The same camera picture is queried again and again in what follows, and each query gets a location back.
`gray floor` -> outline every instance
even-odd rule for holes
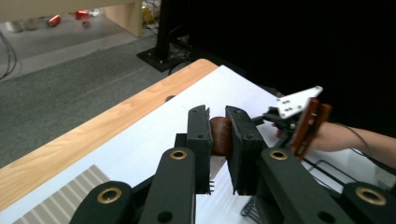
[[[90,18],[88,28],[70,14],[56,27],[48,27],[47,20],[40,18],[38,29],[20,33],[0,23],[19,59],[0,80],[0,167],[168,75],[135,56],[155,46],[150,29],[137,38],[102,15]],[[0,52],[3,75],[3,45]]]

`circular hole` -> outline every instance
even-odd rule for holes
[[[387,199],[381,193],[369,188],[356,188],[356,194],[367,203],[375,204],[375,205],[385,205],[387,203]]]
[[[288,158],[288,155],[286,155],[282,151],[274,150],[270,152],[270,156],[276,160],[283,161]]]
[[[161,213],[157,216],[157,220],[158,220],[160,223],[167,223],[167,222],[170,222],[170,221],[172,221],[172,218],[173,218],[173,216],[172,216],[172,213],[170,213],[170,212],[161,212]]]
[[[97,200],[99,203],[113,203],[121,196],[121,194],[122,191],[119,188],[108,188],[102,190],[98,194]]]
[[[117,196],[117,192],[115,190],[109,190],[105,192],[102,196],[103,200],[109,201],[114,199]]]
[[[376,196],[375,194],[373,194],[372,192],[369,192],[369,191],[364,191],[363,195],[364,195],[364,197],[366,197],[369,200],[374,200],[374,201],[379,200],[378,196]]]
[[[174,153],[174,156],[178,157],[178,158],[182,157],[183,155],[184,155],[184,153],[181,152],[181,151],[177,151],[177,152]]]
[[[326,223],[335,223],[335,218],[327,212],[319,212],[318,217]]]
[[[175,97],[175,95],[170,95],[170,96],[168,96],[168,97],[166,97],[165,98],[165,102],[168,102],[168,101],[170,101],[172,98],[174,98]]]
[[[187,152],[182,150],[173,151],[171,153],[171,158],[174,160],[183,160],[186,157],[187,157]]]

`black stand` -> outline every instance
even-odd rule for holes
[[[136,56],[141,60],[145,61],[149,65],[153,66],[160,72],[164,72],[171,67],[175,67],[180,63],[183,63],[183,59],[181,58],[171,58],[171,59],[160,59],[155,54],[156,48],[148,49],[141,53],[138,53]]]

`wooden table edge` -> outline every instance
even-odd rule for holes
[[[0,169],[0,211],[218,68],[199,59]]]

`white table surface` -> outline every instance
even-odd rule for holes
[[[210,109],[211,118],[225,117],[226,105],[242,108],[254,118],[266,112],[268,106],[276,106],[276,98],[231,69],[220,66],[68,169],[16,201],[0,213],[0,223],[12,223],[22,217],[94,164],[112,180],[125,182],[131,187],[139,184],[155,174],[161,155],[174,146],[176,133],[187,132],[188,111],[198,105],[206,105],[206,108]],[[267,144],[271,146],[276,141],[275,128],[269,123],[258,128]],[[367,165],[366,159],[354,154],[347,150],[339,153],[315,151],[309,153],[308,158],[316,161],[323,156],[328,157],[337,166],[348,169],[354,175],[361,175],[361,180],[374,183],[373,166]],[[197,195],[196,223],[254,223],[239,214],[248,197],[233,195],[227,165],[224,165],[216,176],[214,190],[212,195]]]

